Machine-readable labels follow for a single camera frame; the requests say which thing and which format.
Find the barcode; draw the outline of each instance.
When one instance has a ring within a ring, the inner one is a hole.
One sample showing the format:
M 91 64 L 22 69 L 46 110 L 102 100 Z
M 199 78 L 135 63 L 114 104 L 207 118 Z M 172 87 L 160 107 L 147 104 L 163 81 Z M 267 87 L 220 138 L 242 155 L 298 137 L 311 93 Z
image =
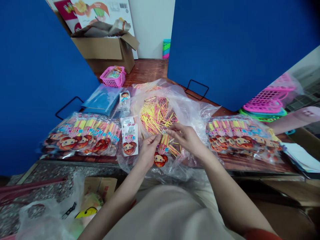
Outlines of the barcode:
M 126 3 L 119 3 L 120 8 L 128 8 Z

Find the stack of plastic baskets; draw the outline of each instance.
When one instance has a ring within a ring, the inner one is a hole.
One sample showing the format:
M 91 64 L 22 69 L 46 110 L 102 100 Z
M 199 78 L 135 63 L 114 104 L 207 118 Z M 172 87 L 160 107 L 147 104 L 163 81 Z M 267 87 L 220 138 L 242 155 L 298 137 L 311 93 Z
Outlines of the stack of plastic baskets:
M 107 87 L 122 87 L 123 83 L 126 80 L 126 72 L 124 71 L 124 67 L 121 67 L 122 71 L 118 78 L 107 78 L 108 73 L 114 68 L 114 66 L 108 67 L 100 76 L 100 78 L 103 84 Z
M 290 76 L 285 73 L 244 105 L 240 113 L 250 115 L 261 122 L 272 122 L 287 115 L 281 100 L 295 88 Z

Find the red sleeve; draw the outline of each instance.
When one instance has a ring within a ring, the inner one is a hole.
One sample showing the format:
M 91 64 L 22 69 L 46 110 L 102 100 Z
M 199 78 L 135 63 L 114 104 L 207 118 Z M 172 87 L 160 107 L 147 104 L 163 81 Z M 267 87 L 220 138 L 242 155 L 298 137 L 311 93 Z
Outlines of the red sleeve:
M 261 229 L 254 229 L 247 232 L 244 238 L 246 240 L 281 240 L 277 235 Z

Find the hand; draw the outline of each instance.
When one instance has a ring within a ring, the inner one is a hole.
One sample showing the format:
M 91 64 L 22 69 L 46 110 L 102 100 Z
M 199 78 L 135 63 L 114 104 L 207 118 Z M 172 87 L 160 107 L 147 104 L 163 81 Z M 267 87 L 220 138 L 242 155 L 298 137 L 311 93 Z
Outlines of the hand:
M 161 137 L 161 134 L 152 135 L 142 142 L 142 148 L 140 150 L 136 166 L 141 167 L 145 172 L 147 172 L 153 165 L 154 153 L 160 143 Z
M 201 142 L 196 131 L 190 126 L 174 123 L 166 130 L 166 132 L 170 137 L 176 139 L 183 148 L 198 158 L 209 150 Z

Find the white wall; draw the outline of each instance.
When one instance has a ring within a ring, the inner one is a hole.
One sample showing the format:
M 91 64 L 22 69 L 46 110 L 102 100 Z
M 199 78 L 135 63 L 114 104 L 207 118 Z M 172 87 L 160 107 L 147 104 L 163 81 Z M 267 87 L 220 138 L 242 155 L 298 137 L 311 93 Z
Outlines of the white wall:
M 129 0 L 139 58 L 162 58 L 164 39 L 171 38 L 175 0 Z

